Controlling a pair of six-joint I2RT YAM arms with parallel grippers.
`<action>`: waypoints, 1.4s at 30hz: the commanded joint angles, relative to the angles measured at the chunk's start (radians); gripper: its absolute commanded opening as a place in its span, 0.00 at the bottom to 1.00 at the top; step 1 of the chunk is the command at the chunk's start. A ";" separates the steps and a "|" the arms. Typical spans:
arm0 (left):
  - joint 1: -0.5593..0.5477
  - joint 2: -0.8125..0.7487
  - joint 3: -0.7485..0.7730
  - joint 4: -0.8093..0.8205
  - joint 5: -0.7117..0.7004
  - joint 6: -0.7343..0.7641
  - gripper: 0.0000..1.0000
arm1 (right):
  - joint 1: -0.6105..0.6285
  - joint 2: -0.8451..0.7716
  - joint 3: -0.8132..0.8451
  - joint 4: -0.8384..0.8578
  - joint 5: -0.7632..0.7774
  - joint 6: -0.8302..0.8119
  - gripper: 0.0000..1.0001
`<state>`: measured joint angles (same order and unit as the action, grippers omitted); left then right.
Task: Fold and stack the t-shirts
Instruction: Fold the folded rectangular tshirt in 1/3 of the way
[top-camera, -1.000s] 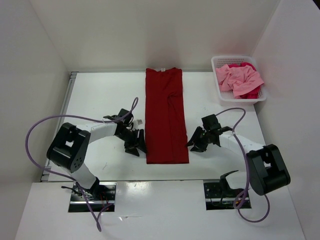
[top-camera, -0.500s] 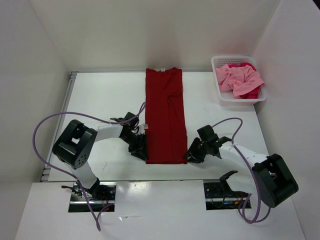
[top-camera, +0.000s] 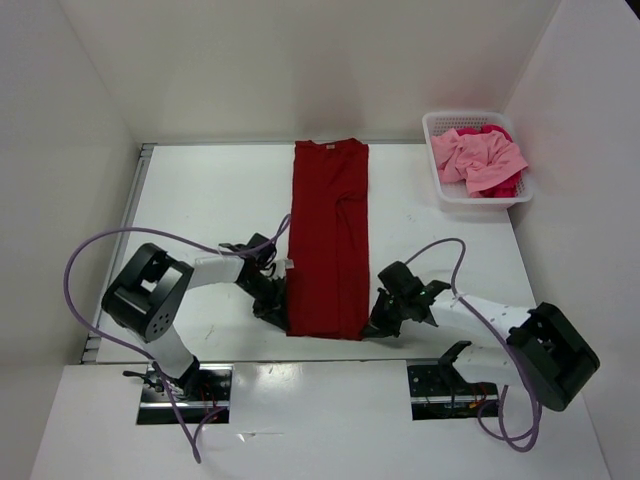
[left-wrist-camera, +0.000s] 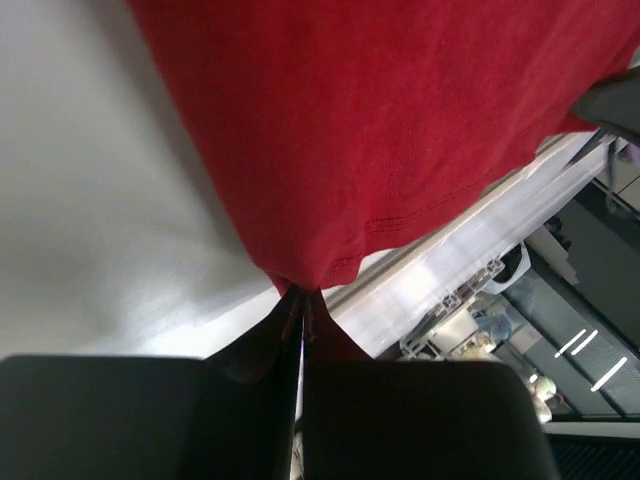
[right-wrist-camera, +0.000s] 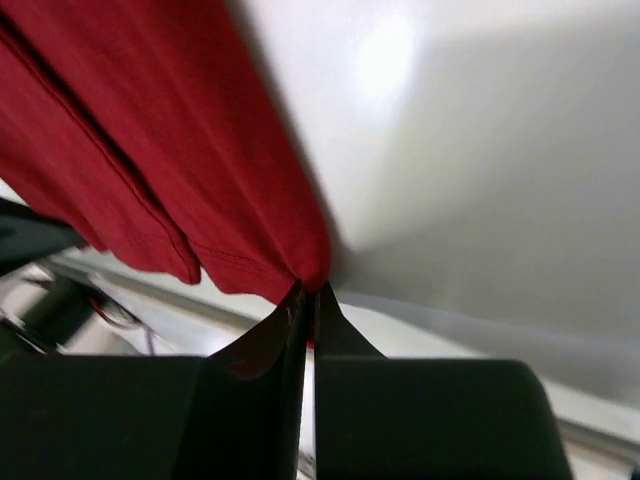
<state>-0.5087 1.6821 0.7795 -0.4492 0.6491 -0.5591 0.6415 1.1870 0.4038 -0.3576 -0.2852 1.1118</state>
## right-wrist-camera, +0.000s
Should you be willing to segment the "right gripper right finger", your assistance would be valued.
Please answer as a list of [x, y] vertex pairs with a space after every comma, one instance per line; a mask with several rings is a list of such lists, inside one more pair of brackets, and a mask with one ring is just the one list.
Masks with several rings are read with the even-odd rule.
[[568, 479], [541, 382], [524, 363], [393, 359], [314, 299], [315, 447], [321, 479]]

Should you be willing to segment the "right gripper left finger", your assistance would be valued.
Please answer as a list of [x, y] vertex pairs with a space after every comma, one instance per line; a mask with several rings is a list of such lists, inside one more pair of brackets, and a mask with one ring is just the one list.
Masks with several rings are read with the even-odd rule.
[[208, 357], [1, 359], [5, 479], [292, 479], [306, 293]]

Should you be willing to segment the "red t-shirt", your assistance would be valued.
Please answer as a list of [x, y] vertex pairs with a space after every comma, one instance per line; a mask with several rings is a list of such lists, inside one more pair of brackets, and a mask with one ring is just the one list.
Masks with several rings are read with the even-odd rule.
[[130, 267], [278, 303], [321, 209], [222, 1], [5, 1], [1, 177]]

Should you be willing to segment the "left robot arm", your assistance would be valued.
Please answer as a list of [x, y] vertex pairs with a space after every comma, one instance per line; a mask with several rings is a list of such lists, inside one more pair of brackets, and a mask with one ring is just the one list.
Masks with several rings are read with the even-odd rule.
[[83, 243], [70, 226], [1, 201], [1, 357], [158, 354], [152, 329], [87, 276], [49, 258]]

